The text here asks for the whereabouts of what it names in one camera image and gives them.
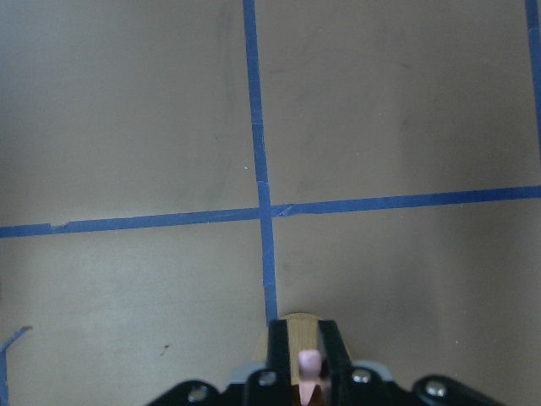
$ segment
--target silver screw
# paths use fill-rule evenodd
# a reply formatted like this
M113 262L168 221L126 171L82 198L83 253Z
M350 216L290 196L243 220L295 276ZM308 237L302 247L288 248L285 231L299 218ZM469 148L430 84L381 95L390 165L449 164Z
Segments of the silver screw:
M369 383L370 379L372 379L372 374L370 374L369 370L357 368L352 372L352 379L356 383Z
M443 398L447 394L445 385L438 381L428 381L425 389L428 395L437 396L438 398Z
M273 370L264 370L260 373L260 379L258 383L261 387L271 387L276 383L278 375Z
M192 390L188 394L188 401L190 403L203 402L209 394L209 388L200 386L192 387Z

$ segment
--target screw head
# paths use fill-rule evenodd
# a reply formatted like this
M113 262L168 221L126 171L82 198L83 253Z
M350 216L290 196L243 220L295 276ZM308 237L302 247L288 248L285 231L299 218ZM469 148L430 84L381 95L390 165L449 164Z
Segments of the screw head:
M260 373L258 383L261 387L271 387L277 379L278 375L273 370L264 370Z
M364 370L362 368L357 368L352 372L352 379L356 383L369 383L372 379L372 374L369 370Z
M443 398L447 394L447 388L439 381L428 381L425 389L428 395L436 396L438 398Z
M192 390L188 394L188 401L190 403L203 402L209 394L209 388L201 385L200 387L192 387Z

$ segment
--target blue tape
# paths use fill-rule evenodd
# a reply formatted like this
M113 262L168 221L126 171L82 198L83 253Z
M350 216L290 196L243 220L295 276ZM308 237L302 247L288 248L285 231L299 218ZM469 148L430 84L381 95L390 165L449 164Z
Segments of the blue tape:
M8 357L6 351L19 337L23 336L29 327L19 329L11 338L2 344L0 347L0 405L9 406L9 390L8 390Z
M460 205L484 201L537 199L540 197L541 186L525 186L518 188L435 193L431 195L374 197L368 199L279 205L272 207L272 216L289 217L298 214L329 214L350 211L401 209L407 207Z
M525 0L527 38L530 45L532 63L533 94L535 112L538 122L538 142L541 150L541 34L539 31L539 14L537 0Z
M234 209L219 211L200 211L196 213L161 214L129 218L103 218L69 222L65 226L51 224L29 224L0 227L0 239L30 237L36 235L89 233L95 231L124 230L130 228L150 228L180 226L185 224L205 224L209 222L236 222L260 218L260 209Z
M276 304L276 275L274 264L274 236L272 232L271 192L267 174L263 106L261 102L260 58L257 48L254 0L243 0L244 36L246 40L246 65L250 98L250 117L254 142L255 177L260 199L261 246L263 262L263 287L267 322L278 318Z

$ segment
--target screw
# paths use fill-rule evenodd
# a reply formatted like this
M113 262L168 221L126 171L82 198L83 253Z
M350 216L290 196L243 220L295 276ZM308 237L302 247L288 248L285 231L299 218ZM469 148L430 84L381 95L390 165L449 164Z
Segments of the screw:
M443 398L447 394L445 385L438 381L428 381L425 389L428 395L437 396L438 398Z
M352 379L356 383L369 383L370 379L372 379L372 374L369 370L357 368L352 372Z
M264 370L260 373L260 379L258 383L261 387L271 387L276 383L278 375L273 370Z
M200 386L200 387L192 387L192 390L188 394L188 401L190 403L197 403L197 402L203 402L207 395L209 393L209 388Z

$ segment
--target blue line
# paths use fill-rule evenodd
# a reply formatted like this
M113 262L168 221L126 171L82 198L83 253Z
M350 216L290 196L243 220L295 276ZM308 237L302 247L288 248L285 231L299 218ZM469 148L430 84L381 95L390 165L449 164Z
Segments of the blue line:
M8 357L6 351L17 338L21 337L28 330L30 330L29 327L19 329L8 341L2 344L2 347L0 347L0 405L2 406L9 406Z
M180 226L185 224L205 224L209 222L236 222L260 218L260 209L234 209L219 211L200 211L196 213L161 214L156 216L102 218L69 222L65 226L51 224L28 224L22 226L0 227L0 239L30 237L35 235L88 233L94 231L124 230L130 228L150 228Z
M527 38L532 61L533 95L538 122L538 143L541 149L541 34L539 32L539 14L537 0L525 0Z
M261 249L263 261L263 288L267 322L278 318L276 303L276 275L274 264L274 236L272 232L271 191L267 175L267 159L261 103L260 58L257 49L254 0L243 0L244 36L246 39L246 65L250 96L250 116L254 142L255 177L260 199Z
M368 199L279 205L272 207L272 216L289 217L298 214L329 214L350 211L402 209L407 207L460 205L486 201L537 199L540 197L541 186L525 186L518 188L436 193L431 195L374 197Z

